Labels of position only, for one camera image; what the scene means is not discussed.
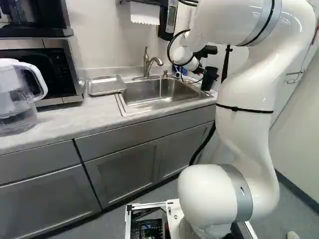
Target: black strap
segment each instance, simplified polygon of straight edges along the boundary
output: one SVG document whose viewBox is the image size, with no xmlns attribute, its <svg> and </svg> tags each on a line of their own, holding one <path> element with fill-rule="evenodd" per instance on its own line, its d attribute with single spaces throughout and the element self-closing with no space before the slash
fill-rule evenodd
<svg viewBox="0 0 319 239">
<path fill-rule="evenodd" d="M 223 83 L 223 81 L 227 78 L 229 53 L 232 52 L 232 51 L 233 51 L 233 49 L 230 48 L 230 45 L 227 45 L 225 59 L 224 59 L 224 65 L 223 65 L 223 72 L 222 72 L 222 75 L 221 75 L 221 83 Z"/>
<path fill-rule="evenodd" d="M 228 110 L 232 110 L 232 111 L 245 111 L 245 112 L 251 112 L 251 113 L 259 113 L 259 114 L 272 114 L 274 111 L 260 111 L 260 110 L 249 110 L 249 109 L 243 109 L 243 108 L 239 108 L 239 107 L 236 107 L 236 106 L 224 106 L 224 105 L 220 105 L 220 104 L 217 104 L 216 105 L 218 107 L 222 107 L 222 108 L 225 108 L 225 109 L 228 109 Z"/>
</svg>

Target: metal tray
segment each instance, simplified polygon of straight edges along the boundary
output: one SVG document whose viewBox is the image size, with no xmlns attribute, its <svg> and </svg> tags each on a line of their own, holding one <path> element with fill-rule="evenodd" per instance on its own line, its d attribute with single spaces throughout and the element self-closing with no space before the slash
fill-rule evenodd
<svg viewBox="0 0 319 239">
<path fill-rule="evenodd" d="M 91 96 L 102 96 L 120 93 L 126 90 L 126 85 L 119 75 L 91 77 L 88 93 Z"/>
</svg>

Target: floor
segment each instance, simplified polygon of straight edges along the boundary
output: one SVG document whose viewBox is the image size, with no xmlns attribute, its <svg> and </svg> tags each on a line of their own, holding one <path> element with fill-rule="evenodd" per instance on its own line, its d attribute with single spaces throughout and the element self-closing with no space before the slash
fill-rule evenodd
<svg viewBox="0 0 319 239">
<path fill-rule="evenodd" d="M 177 198 L 174 180 L 133 203 L 159 202 Z M 284 185 L 278 208 L 266 218 L 251 224 L 259 239 L 285 239 L 287 231 L 296 231 L 301 239 L 319 238 L 319 215 L 294 196 Z M 108 212 L 98 219 L 51 237 L 51 239 L 124 239 L 125 206 Z"/>
</svg>

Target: gray countertop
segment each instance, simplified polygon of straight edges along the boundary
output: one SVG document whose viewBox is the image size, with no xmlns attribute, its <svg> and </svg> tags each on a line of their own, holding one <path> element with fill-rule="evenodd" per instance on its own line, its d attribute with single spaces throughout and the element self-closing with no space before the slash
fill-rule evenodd
<svg viewBox="0 0 319 239">
<path fill-rule="evenodd" d="M 84 99 L 80 106 L 38 113 L 32 129 L 0 137 L 0 155 L 57 143 L 214 104 L 216 98 L 123 117 L 114 95 Z"/>
</svg>

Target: stainless steel sink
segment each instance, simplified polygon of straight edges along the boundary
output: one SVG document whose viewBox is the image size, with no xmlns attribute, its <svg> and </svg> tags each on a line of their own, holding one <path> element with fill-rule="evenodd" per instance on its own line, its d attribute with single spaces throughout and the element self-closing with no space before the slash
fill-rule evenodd
<svg viewBox="0 0 319 239">
<path fill-rule="evenodd" d="M 172 77 L 143 78 L 125 82 L 127 89 L 116 98 L 123 116 L 163 109 L 212 98 L 200 89 Z"/>
</svg>

